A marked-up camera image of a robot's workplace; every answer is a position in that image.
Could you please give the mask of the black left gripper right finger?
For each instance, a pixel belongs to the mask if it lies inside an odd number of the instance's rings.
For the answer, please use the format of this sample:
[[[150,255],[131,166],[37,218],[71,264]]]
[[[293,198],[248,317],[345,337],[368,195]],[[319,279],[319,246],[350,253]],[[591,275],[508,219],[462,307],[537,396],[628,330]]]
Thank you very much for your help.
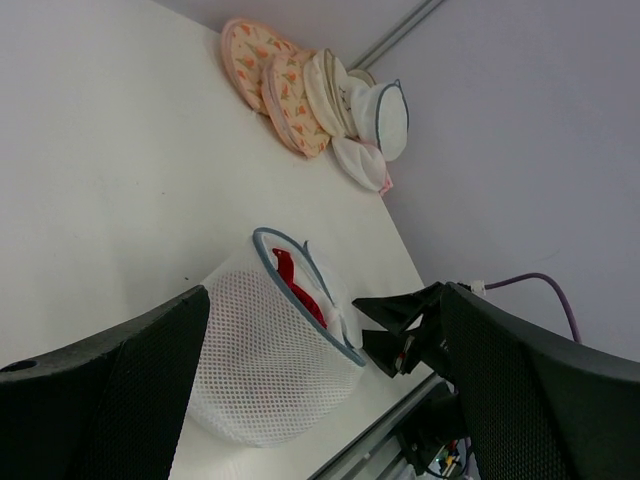
[[[449,283],[441,321],[483,479],[636,479],[639,365]]]

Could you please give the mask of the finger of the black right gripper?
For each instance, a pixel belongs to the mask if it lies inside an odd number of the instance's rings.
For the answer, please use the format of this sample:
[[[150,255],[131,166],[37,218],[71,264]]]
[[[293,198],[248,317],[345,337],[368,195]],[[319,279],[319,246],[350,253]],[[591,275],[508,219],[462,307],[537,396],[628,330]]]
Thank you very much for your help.
[[[389,297],[357,298],[352,305],[369,319],[399,337],[414,324],[439,323],[440,299],[444,284],[436,282],[413,293]]]
[[[421,363],[417,333],[417,328],[399,336],[388,331],[364,330],[363,349],[389,378],[410,374]]]

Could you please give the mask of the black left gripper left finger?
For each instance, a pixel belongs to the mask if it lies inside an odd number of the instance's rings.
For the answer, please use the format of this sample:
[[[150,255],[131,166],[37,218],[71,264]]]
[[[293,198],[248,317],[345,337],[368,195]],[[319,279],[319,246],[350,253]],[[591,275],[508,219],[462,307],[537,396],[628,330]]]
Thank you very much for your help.
[[[209,318],[196,286],[1,370],[4,479],[166,479]]]

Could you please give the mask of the white mesh laundry bag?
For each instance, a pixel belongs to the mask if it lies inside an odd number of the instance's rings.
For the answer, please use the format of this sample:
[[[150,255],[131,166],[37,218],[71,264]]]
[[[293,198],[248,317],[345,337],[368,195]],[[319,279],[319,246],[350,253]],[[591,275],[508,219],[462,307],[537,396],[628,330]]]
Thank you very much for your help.
[[[320,306],[324,329],[277,272],[291,253],[295,282]],[[188,412],[208,432],[271,448],[311,429],[355,389],[366,364],[346,284],[316,245],[268,227],[202,282],[209,319]]]

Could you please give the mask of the red bra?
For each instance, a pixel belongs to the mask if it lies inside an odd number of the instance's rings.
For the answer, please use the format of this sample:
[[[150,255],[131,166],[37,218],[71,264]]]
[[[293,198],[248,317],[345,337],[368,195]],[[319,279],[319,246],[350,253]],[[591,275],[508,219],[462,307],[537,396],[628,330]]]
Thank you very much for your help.
[[[320,306],[306,290],[295,282],[295,263],[291,253],[280,248],[273,248],[272,253],[277,260],[277,272],[281,279],[314,319],[326,329],[327,322]]]

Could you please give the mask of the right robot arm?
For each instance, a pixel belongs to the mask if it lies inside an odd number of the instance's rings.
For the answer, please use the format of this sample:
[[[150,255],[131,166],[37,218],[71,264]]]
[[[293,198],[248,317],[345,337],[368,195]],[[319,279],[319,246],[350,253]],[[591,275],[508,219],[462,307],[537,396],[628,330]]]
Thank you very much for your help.
[[[452,383],[451,360],[441,322],[445,285],[436,282],[413,293],[358,298],[354,307],[382,329],[365,330],[363,347],[387,376],[408,375],[424,364]],[[468,436],[458,395],[444,386],[414,407],[398,426],[398,441],[418,473],[429,471],[437,451]]]

